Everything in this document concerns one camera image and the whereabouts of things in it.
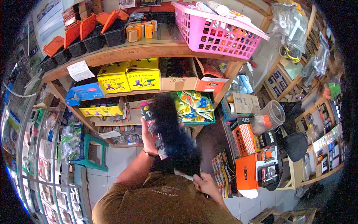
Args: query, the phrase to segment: blue box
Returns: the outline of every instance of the blue box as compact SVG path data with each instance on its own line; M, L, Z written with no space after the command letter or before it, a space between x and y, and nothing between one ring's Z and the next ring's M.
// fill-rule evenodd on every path
M102 98L105 94L96 82L71 87L66 95L65 102L68 106L79 106L81 100Z

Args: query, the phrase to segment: black box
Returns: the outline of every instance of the black box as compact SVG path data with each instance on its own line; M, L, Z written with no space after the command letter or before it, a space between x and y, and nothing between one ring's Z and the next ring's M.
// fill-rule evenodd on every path
M269 148L277 143L276 135L274 132L264 132L258 137L258 144L260 149Z

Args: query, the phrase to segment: tape roll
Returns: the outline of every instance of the tape roll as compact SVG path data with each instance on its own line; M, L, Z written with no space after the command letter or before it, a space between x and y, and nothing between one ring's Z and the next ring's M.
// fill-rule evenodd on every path
M234 103L228 103L229 107L230 107L230 114L231 115L236 115L236 111L235 111L235 104Z

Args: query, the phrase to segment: bracelet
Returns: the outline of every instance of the bracelet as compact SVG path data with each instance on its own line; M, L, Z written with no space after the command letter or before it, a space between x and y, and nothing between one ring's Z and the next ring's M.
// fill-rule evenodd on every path
M151 155L151 154L147 153L146 151L144 151L144 148L142 150L147 156L150 156L150 157L153 157L153 158L159 157L159 155L155 156L155 155Z

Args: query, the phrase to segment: paper note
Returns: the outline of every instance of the paper note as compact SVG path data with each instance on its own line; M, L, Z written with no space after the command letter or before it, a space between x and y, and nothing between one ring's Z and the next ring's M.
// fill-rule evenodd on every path
M85 61L77 62L67 67L69 75L76 81L92 78L95 75L90 71Z
M257 96L233 92L235 110L238 114L255 114L260 110Z

